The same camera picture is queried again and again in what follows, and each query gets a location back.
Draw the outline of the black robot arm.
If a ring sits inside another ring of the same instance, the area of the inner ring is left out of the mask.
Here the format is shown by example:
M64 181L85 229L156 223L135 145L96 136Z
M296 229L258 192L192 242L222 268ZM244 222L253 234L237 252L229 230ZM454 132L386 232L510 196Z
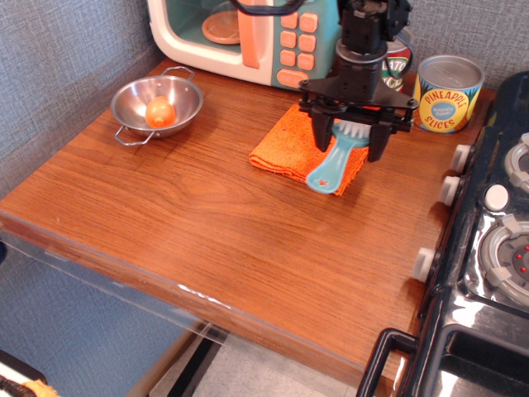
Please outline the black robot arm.
M388 43L408 25L407 1L339 1L341 38L336 43L337 71L324 79L303 80L300 110L312 119L320 151L331 141L336 119L370 127L368 161L384 153L388 139L409 132L418 101L390 88L382 79Z

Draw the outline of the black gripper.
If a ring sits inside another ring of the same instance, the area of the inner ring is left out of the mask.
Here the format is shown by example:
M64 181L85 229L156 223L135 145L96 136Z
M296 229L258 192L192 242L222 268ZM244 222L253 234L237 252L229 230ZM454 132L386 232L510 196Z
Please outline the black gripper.
M316 147L330 145L336 118L373 124L369 132L368 161L380 160L395 131L409 132L418 102L390 87L382 79L388 43L381 41L372 53L361 54L343 41L336 43L337 67L331 77L306 79L299 84L300 110L310 113Z

